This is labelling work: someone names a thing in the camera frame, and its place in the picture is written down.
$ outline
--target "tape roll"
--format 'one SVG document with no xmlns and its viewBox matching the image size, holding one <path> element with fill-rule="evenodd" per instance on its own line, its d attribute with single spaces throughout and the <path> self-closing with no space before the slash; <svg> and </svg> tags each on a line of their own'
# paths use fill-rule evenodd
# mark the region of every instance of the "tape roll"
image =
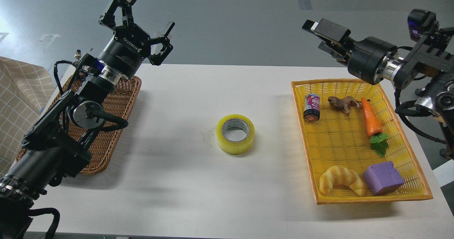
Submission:
<svg viewBox="0 0 454 239">
<path fill-rule="evenodd" d="M 225 137 L 230 130 L 242 130 L 246 136 L 239 141 L 232 141 Z M 223 117 L 216 127 L 217 144 L 226 153 L 239 155 L 248 151 L 254 142 L 255 129 L 253 123 L 245 116 L 232 114 Z"/>
</svg>

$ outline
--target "soda can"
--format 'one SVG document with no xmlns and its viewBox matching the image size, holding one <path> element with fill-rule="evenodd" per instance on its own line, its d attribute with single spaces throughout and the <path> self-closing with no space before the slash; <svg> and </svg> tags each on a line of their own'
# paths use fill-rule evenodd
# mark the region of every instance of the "soda can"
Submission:
<svg viewBox="0 0 454 239">
<path fill-rule="evenodd" d="M 313 93 L 305 96 L 303 118 L 308 122 L 315 122 L 320 118 L 320 96 Z"/>
</svg>

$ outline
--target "toy carrot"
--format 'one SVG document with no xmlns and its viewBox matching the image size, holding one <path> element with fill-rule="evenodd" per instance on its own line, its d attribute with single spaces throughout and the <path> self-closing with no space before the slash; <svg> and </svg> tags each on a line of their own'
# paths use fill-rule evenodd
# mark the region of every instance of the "toy carrot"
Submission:
<svg viewBox="0 0 454 239">
<path fill-rule="evenodd" d="M 386 141 L 389 135 L 384 133 L 383 126 L 375 115 L 372 105 L 365 98 L 361 98 L 361 104 L 363 105 L 363 113 L 366 120 L 367 135 L 370 137 L 370 148 L 383 157 L 389 147 Z"/>
</svg>

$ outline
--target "gray floor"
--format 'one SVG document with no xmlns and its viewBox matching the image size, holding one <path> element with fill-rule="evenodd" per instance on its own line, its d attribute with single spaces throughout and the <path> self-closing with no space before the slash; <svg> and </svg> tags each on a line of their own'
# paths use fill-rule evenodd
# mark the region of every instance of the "gray floor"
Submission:
<svg viewBox="0 0 454 239">
<path fill-rule="evenodd" d="M 0 55 L 48 69 L 73 59 L 76 49 L 97 56 L 111 38 L 110 29 L 97 23 L 110 1 L 0 0 Z M 436 12 L 442 28 L 454 26 L 454 0 L 138 0 L 133 15 L 151 36 L 176 22 L 175 49 L 165 63 L 339 67 L 317 49 L 316 37 L 301 30 L 306 19 L 334 21 L 356 40 L 374 36 L 413 46 L 406 22 L 413 8 Z M 405 89 L 403 100 L 415 99 L 418 87 L 422 83 Z M 442 137 L 435 121 L 412 121 Z M 447 161 L 438 155 L 444 145 L 420 142 L 432 168 Z M 442 189 L 454 206 L 453 185 Z"/>
</svg>

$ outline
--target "black cable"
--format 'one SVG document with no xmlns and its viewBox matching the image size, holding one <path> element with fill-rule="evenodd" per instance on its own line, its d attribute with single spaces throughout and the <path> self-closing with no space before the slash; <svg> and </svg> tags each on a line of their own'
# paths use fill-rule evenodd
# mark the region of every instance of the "black cable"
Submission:
<svg viewBox="0 0 454 239">
<path fill-rule="evenodd" d="M 70 78 L 70 81 L 68 82 L 66 91 L 71 89 L 71 87 L 73 86 L 76 79 L 81 79 L 81 72 L 82 72 L 81 65 L 76 62 L 73 63 L 73 66 L 75 66 L 75 65 L 77 65 L 76 70 L 74 71 L 73 75 Z M 68 115 L 65 112 L 65 121 L 63 122 L 63 130 L 65 131 L 65 133 L 68 133 L 69 129 L 70 129 L 70 119 L 68 118 Z"/>
<path fill-rule="evenodd" d="M 29 210 L 29 216 L 40 216 L 44 214 L 52 214 L 54 219 L 52 220 L 52 224 L 50 225 L 49 229 L 46 232 L 45 239 L 52 239 L 54 238 L 55 231 L 57 231 L 58 224 L 60 223 L 60 212 L 58 212 L 55 208 L 42 208 L 42 209 L 35 209 Z"/>
<path fill-rule="evenodd" d="M 396 89 L 396 91 L 394 92 L 394 98 L 395 98 L 395 103 L 396 103 L 396 108 L 398 108 L 401 104 L 400 104 L 400 93 L 402 92 L 402 90 L 400 89 Z M 441 143 L 441 144 L 446 144 L 446 141 L 442 140 L 442 139 L 438 139 L 437 137 L 433 137 L 429 134 L 426 134 L 425 132 L 419 130 L 418 128 L 416 128 L 408 119 L 406 116 L 402 115 L 402 114 L 398 114 L 400 119 L 402 119 L 402 121 L 404 122 L 404 124 L 410 128 L 413 132 L 419 134 L 420 136 L 426 138 L 426 139 L 429 139 L 429 140 L 432 140 L 434 142 L 438 142 L 438 143 Z"/>
<path fill-rule="evenodd" d="M 410 108 L 414 107 L 416 100 L 406 101 L 401 105 L 396 107 L 396 113 L 399 115 L 404 115 L 407 117 L 428 117 L 431 115 L 430 111 L 417 109 L 417 110 L 410 110 Z"/>
<path fill-rule="evenodd" d="M 57 83 L 57 87 L 58 87 L 58 89 L 60 91 L 60 94 L 63 95 L 63 88 L 61 87 L 60 79 L 58 77 L 58 68 L 57 68 L 57 66 L 60 63 L 67 63 L 67 64 L 72 65 L 73 62 L 67 61 L 67 60 L 61 60 L 61 61 L 57 61 L 57 62 L 54 63 L 54 78 L 55 78 L 55 82 Z"/>
<path fill-rule="evenodd" d="M 426 77 L 426 75 L 420 76 L 419 78 L 414 78 L 413 81 L 421 80 L 421 79 L 424 79 L 425 77 Z"/>
<path fill-rule="evenodd" d="M 110 122 L 115 123 L 112 126 L 107 126 L 103 127 L 101 129 L 102 132 L 111 132 L 115 130 L 120 130 L 128 126 L 128 121 L 125 119 L 122 119 L 118 116 L 109 114 L 103 110 L 87 110 L 87 116 L 88 117 L 97 117 L 100 119 L 104 119 Z"/>
<path fill-rule="evenodd" d="M 58 65 L 61 64 L 61 63 L 67 63 L 67 64 L 70 64 L 70 65 L 73 65 L 73 62 L 67 61 L 67 60 L 61 60 L 61 61 L 57 61 L 57 62 L 54 63 L 54 78 L 55 78 L 55 82 L 57 83 L 57 87 L 58 87 L 58 89 L 60 91 L 60 95 L 63 95 L 64 94 L 63 88 L 61 86 L 61 82 L 60 82 L 60 79 L 58 77 Z M 65 133 L 67 133 L 68 132 L 68 127 L 69 127 L 69 118 L 66 115 L 66 112 L 64 112 L 64 111 L 62 111 L 60 114 L 62 116 L 63 131 Z"/>
<path fill-rule="evenodd" d="M 411 51 L 413 48 L 409 47 L 409 46 L 400 46 L 397 49 L 405 49 L 405 50 Z"/>
</svg>

